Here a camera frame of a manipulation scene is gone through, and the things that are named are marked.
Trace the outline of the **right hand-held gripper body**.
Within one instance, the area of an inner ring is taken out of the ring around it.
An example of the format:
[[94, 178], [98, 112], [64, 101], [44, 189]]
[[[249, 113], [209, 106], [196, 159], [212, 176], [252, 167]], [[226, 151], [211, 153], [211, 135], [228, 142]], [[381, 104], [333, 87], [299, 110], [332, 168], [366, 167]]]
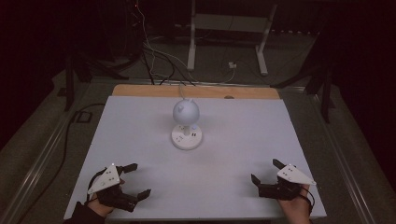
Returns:
[[277, 182], [273, 185], [262, 183], [258, 188], [260, 197], [290, 201], [300, 194], [302, 185], [317, 184], [314, 179], [291, 164], [285, 164], [285, 167], [276, 173], [276, 178]]

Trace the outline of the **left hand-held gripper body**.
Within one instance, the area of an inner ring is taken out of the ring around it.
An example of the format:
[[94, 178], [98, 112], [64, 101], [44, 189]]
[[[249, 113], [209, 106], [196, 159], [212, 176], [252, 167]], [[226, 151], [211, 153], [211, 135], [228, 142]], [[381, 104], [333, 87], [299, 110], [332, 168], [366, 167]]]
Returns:
[[120, 175], [124, 173], [123, 167], [111, 164], [96, 173], [88, 186], [87, 198], [96, 193], [101, 204], [133, 212], [137, 205], [137, 198], [123, 193], [120, 189]]

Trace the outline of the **person's left hand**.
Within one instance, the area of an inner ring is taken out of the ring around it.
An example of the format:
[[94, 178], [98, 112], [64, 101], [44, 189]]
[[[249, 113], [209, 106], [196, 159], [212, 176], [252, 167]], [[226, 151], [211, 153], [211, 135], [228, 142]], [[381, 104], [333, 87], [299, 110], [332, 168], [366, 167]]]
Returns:
[[91, 196], [86, 205], [100, 217], [107, 217], [114, 210], [114, 207], [101, 204], [96, 193]]

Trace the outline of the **person's right hand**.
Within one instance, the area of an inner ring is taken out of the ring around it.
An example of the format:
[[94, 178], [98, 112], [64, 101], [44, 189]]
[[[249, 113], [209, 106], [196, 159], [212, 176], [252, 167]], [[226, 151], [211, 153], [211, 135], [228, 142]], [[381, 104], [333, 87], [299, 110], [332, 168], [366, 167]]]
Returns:
[[302, 185], [302, 189], [298, 197], [290, 201], [277, 201], [289, 224], [311, 224], [311, 202], [307, 198], [308, 190], [308, 185]]

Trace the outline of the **round white power socket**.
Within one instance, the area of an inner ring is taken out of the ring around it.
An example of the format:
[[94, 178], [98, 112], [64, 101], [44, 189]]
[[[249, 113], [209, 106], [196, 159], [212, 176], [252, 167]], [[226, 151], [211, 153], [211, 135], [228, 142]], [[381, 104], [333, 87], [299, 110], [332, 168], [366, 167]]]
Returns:
[[191, 126], [177, 125], [171, 133], [171, 140], [178, 149], [192, 150], [202, 143], [203, 133], [196, 124]]

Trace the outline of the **black floor plate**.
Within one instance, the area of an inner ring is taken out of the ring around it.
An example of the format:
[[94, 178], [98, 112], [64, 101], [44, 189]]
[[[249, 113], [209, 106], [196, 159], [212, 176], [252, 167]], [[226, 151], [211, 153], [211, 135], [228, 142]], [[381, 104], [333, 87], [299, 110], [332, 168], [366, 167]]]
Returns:
[[73, 117], [75, 123], [90, 123], [92, 120], [92, 112], [77, 111]]

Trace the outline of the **white globe lamp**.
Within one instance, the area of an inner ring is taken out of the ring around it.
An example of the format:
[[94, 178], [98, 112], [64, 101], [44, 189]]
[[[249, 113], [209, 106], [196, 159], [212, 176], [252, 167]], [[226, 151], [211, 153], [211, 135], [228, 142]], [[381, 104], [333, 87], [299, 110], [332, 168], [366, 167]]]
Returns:
[[183, 99], [175, 104], [173, 119], [178, 125], [184, 127], [185, 135], [190, 134], [190, 126], [195, 124], [199, 118], [199, 107], [192, 99]]

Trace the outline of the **black tripod stand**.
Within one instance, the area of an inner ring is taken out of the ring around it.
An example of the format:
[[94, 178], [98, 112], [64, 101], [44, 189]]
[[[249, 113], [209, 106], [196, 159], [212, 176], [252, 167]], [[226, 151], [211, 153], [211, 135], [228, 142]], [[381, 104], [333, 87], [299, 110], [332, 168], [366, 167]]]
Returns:
[[306, 77], [310, 77], [304, 87], [304, 91], [309, 95], [317, 94], [321, 91], [320, 114], [329, 123], [330, 95], [332, 85], [332, 57], [329, 52], [313, 47], [300, 71], [293, 77], [276, 84], [271, 84], [272, 88], [283, 89]]
[[119, 80], [127, 80], [128, 77], [119, 74], [120, 70], [126, 69], [134, 64], [134, 60], [121, 63], [115, 66], [105, 66], [92, 56], [82, 51], [72, 51], [65, 57], [65, 88], [64, 96], [66, 97], [65, 111], [69, 111], [75, 102], [75, 78], [80, 82], [89, 83], [92, 80], [90, 68], [99, 70], [106, 77], [112, 77]]

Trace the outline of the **white metal stand frame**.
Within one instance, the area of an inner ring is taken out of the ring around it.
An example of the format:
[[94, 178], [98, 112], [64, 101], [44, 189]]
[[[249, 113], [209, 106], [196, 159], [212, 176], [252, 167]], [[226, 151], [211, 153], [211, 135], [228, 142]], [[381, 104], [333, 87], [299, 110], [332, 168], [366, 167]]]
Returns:
[[193, 71], [195, 67], [196, 43], [195, 33], [197, 29], [261, 33], [262, 41], [255, 47], [260, 74], [268, 75], [266, 61], [264, 59], [264, 47], [270, 34], [277, 4], [272, 4], [269, 13], [263, 17], [247, 17], [235, 15], [203, 14], [196, 12], [196, 0], [191, 0], [191, 35], [190, 47], [187, 60], [187, 69]]

